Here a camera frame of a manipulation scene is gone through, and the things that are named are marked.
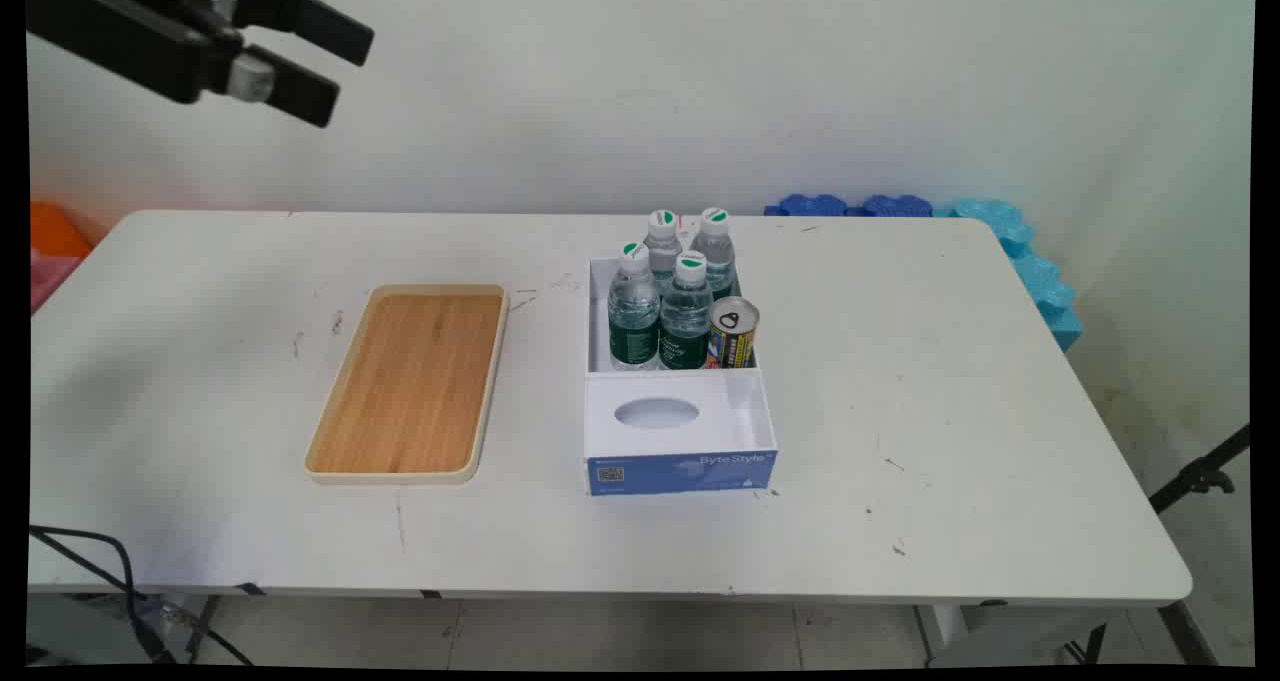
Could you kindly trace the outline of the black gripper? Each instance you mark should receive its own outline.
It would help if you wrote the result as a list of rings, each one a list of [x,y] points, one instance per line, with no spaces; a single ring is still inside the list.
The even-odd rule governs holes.
[[[296,35],[356,67],[374,29],[321,0],[238,0],[238,28]],[[315,128],[332,120],[340,88],[244,38],[211,0],[27,0],[37,38],[170,101],[192,104],[206,90],[266,104]]]

